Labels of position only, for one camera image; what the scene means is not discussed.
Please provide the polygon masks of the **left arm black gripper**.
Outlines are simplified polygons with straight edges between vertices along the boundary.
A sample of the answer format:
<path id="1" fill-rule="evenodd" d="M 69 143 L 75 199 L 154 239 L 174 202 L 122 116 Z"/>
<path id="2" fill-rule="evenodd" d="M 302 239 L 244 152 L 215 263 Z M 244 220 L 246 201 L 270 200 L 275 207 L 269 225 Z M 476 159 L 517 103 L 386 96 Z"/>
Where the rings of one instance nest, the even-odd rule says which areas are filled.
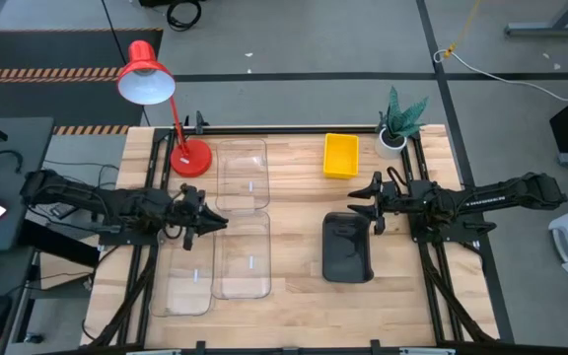
<path id="1" fill-rule="evenodd" d="M 203 216 L 211 220 L 203 223 L 203 234 L 209 234 L 227 228 L 229 220 L 211 210 L 207 204 L 204 204 L 204 190 L 183 183 L 179 188 L 177 196 L 181 196 L 181 200 L 173 199 L 168 209 L 168 224 L 184 228 L 183 249 L 192 249 L 194 234 L 199 225 L 202 206 Z"/>

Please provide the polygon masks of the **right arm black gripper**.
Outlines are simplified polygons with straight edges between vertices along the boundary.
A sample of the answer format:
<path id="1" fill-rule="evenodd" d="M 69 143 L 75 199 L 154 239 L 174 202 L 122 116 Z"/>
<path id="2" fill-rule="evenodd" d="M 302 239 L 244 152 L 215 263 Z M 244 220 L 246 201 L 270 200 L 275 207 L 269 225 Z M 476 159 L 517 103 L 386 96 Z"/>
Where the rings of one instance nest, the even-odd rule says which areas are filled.
<path id="1" fill-rule="evenodd" d="M 406 211 L 406 198 L 401 187 L 409 188 L 409 184 L 399 175 L 398 171 L 388 171 L 389 181 L 383 181 L 381 172 L 374 172 L 372 181 L 367 187 L 348 193 L 349 197 L 370 199 L 374 197 L 373 205 L 354 205 L 349 204 L 348 208 L 352 211 L 372 220 L 374 234 L 381 235 L 386 229 L 386 219 L 384 214 L 404 213 Z"/>

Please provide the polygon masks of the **yellow plastic basket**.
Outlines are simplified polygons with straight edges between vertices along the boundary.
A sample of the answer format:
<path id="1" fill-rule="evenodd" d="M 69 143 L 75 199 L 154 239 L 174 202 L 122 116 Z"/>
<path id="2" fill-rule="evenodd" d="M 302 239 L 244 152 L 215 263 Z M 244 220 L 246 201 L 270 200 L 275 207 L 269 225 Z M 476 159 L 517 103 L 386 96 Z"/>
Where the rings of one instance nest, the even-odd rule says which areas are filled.
<path id="1" fill-rule="evenodd" d="M 326 178 L 355 178 L 358 175 L 358 163 L 358 136 L 337 133 L 325 135 L 323 174 Z"/>

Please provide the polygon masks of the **smoky grey plastic basket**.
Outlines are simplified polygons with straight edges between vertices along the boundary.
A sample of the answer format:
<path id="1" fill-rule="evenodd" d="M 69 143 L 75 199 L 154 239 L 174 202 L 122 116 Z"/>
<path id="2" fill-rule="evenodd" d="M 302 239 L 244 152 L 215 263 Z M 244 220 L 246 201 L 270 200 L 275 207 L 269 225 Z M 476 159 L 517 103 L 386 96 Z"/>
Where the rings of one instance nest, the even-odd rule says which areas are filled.
<path id="1" fill-rule="evenodd" d="M 367 283 L 374 278 L 370 221 L 355 213 L 330 212 L 322 221 L 322 276 L 336 283 Z"/>

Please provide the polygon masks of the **clear plastic basket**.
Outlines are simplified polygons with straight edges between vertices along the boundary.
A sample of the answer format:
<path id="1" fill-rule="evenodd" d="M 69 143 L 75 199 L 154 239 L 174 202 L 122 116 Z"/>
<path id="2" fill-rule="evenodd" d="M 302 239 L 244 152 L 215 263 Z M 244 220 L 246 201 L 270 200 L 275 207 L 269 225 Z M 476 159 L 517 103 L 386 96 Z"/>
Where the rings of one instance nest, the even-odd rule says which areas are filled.
<path id="1" fill-rule="evenodd" d="M 263 211 L 224 214 L 214 235 L 212 294 L 219 300 L 261 299 L 271 291 L 270 218 Z"/>
<path id="2" fill-rule="evenodd" d="M 197 237 L 191 250 L 183 239 L 169 239 L 164 231 L 157 235 L 159 253 L 152 301 L 153 317 L 196 317 L 206 314 L 212 303 L 214 235 Z"/>
<path id="3" fill-rule="evenodd" d="M 268 156 L 262 139 L 217 144 L 216 207 L 222 211 L 259 210 L 270 202 Z"/>

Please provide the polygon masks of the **green plant in white pot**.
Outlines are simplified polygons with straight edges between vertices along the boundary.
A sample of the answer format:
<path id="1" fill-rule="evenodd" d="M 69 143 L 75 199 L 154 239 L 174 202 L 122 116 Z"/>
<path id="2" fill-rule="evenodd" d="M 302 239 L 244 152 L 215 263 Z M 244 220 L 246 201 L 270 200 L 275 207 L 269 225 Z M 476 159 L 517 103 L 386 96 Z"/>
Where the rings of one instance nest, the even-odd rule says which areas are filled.
<path id="1" fill-rule="evenodd" d="M 396 88 L 390 88 L 388 107 L 385 112 L 379 112 L 380 118 L 376 127 L 378 138 L 375 151 L 380 157 L 393 159 L 401 153 L 408 139 L 419 132 L 422 126 L 419 119 L 428 102 L 429 99 L 424 98 L 402 110 Z"/>

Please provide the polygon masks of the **red desk lamp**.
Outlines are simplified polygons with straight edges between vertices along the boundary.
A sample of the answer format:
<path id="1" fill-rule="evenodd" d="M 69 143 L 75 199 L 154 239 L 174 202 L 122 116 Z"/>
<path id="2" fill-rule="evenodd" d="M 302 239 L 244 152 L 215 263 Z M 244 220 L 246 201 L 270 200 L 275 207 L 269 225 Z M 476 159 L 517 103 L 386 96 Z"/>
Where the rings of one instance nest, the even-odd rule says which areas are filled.
<path id="1" fill-rule="evenodd" d="M 118 92 L 141 106 L 170 104 L 178 137 L 170 156 L 171 166 L 184 178 L 196 178 L 210 168 L 212 152 L 204 141 L 185 138 L 174 99 L 176 88 L 173 74 L 158 61 L 152 45 L 145 40 L 133 41 L 128 47 L 128 62 L 118 75 Z"/>

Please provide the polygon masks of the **dark grey desk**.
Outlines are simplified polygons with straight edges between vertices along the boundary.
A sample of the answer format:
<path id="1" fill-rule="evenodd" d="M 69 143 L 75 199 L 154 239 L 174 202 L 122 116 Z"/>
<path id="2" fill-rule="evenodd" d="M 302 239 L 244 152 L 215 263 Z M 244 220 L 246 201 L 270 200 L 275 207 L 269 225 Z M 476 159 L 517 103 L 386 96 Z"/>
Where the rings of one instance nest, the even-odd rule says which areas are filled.
<path id="1" fill-rule="evenodd" d="M 0 218 L 0 251 L 13 248 L 18 241 L 27 207 L 22 202 L 20 191 L 25 175 L 42 167 L 54 121 L 51 117 L 0 118 L 0 130 L 8 139 L 0 142 L 0 204 L 6 213 Z M 17 158 L 10 154 L 16 151 L 23 157 L 21 171 L 17 174 Z"/>

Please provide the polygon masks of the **black mat with hazard stripes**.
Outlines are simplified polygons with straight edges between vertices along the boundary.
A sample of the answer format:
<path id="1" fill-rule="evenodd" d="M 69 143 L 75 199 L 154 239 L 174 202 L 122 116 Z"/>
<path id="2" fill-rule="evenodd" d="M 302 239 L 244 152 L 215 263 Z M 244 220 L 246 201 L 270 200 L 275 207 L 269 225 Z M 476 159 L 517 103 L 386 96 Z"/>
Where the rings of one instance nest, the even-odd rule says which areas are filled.
<path id="1" fill-rule="evenodd" d="M 127 47 L 160 48 L 160 28 L 0 31 L 0 118 L 51 117 L 56 135 L 124 134 L 143 109 L 117 78 Z"/>

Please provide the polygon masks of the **grey metal desk leg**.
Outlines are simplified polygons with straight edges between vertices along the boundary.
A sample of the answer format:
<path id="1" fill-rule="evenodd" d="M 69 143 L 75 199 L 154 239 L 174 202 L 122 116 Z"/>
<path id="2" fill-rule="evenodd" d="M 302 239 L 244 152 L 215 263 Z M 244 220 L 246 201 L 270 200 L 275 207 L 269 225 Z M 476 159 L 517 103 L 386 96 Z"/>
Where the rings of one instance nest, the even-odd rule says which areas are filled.
<path id="1" fill-rule="evenodd" d="M 568 5 L 549 22 L 509 23 L 503 33 L 505 36 L 568 36 Z"/>

